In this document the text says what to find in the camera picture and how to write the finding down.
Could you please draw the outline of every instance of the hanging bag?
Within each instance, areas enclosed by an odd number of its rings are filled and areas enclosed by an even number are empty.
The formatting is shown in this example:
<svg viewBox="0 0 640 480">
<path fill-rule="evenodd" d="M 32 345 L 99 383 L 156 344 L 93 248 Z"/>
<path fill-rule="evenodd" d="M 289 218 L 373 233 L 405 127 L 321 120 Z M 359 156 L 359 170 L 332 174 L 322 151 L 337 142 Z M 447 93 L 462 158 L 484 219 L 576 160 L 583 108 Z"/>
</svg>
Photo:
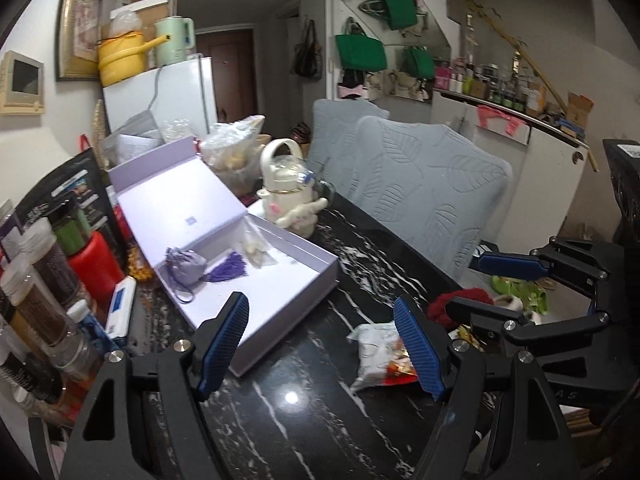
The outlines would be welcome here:
<svg viewBox="0 0 640 480">
<path fill-rule="evenodd" d="M 418 23 L 415 0 L 384 0 L 389 11 L 389 28 L 400 30 Z"/>
<path fill-rule="evenodd" d="M 433 57 L 424 47 L 410 46 L 404 50 L 406 72 L 416 79 L 434 79 L 436 74 Z"/>
<path fill-rule="evenodd" d="M 306 22 L 302 43 L 296 45 L 293 72 L 306 79 L 322 79 L 322 47 L 316 35 L 316 22 Z"/>
<path fill-rule="evenodd" d="M 385 47 L 380 40 L 370 38 L 353 18 L 348 18 L 344 34 L 335 37 L 342 68 L 363 72 L 386 70 Z"/>
</svg>

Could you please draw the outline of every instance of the gray chair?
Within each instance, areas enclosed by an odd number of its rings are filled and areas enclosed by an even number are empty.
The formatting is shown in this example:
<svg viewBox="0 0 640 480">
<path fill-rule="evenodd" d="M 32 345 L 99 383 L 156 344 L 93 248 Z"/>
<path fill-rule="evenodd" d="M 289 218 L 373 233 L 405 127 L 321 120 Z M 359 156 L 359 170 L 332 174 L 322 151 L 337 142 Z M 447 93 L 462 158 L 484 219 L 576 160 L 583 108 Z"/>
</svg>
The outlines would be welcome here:
<svg viewBox="0 0 640 480">
<path fill-rule="evenodd" d="M 356 126 L 366 116 L 386 119 L 389 112 L 365 100 L 314 103 L 314 134 L 307 158 L 324 164 L 323 177 L 346 198 L 353 191 Z"/>
<path fill-rule="evenodd" d="M 349 199 L 454 279 L 511 179 L 511 166 L 443 124 L 358 122 Z"/>
</svg>

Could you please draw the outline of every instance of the lavender gift box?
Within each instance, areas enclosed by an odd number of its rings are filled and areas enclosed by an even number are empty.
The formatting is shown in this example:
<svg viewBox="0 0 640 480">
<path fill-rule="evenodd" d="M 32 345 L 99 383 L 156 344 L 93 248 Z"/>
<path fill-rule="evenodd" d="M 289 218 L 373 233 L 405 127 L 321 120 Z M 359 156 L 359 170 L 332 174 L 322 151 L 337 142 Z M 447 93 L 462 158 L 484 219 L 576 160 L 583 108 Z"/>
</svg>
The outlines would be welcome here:
<svg viewBox="0 0 640 480">
<path fill-rule="evenodd" d="M 248 213 L 194 151 L 191 137 L 159 146 L 110 171 L 118 202 L 146 260 L 191 326 L 216 317 L 233 291 L 249 299 L 249 323 L 231 361 L 242 376 L 337 284 L 338 258 Z M 168 247 L 192 250 L 217 265 L 242 239 L 249 219 L 270 243 L 276 263 L 223 283 L 201 283 L 193 302 L 169 286 Z"/>
</svg>

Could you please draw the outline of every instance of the yellow pot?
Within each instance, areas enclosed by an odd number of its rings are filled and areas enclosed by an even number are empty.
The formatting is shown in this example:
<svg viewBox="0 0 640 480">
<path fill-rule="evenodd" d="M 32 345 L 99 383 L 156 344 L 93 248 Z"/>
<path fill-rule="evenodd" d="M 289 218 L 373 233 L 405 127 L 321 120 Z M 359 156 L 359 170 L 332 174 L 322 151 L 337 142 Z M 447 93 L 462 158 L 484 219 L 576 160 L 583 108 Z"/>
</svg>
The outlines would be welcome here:
<svg viewBox="0 0 640 480">
<path fill-rule="evenodd" d="M 98 70 L 102 86 L 109 86 L 145 71 L 145 52 L 166 43 L 168 34 L 145 43 L 142 32 L 130 32 L 105 40 L 98 49 Z"/>
</svg>

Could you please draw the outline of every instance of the purple tassel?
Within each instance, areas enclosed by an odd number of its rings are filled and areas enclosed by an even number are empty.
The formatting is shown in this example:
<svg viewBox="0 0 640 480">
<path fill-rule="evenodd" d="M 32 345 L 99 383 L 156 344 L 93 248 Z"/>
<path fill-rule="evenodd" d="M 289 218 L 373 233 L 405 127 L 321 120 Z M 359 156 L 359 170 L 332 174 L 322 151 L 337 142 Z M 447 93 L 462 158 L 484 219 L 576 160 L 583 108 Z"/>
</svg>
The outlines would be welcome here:
<svg viewBox="0 0 640 480">
<path fill-rule="evenodd" d="M 210 283 L 228 282 L 240 276 L 246 276 L 246 261 L 241 254 L 231 251 L 225 261 L 215 266 L 201 277 L 201 281 Z"/>
</svg>

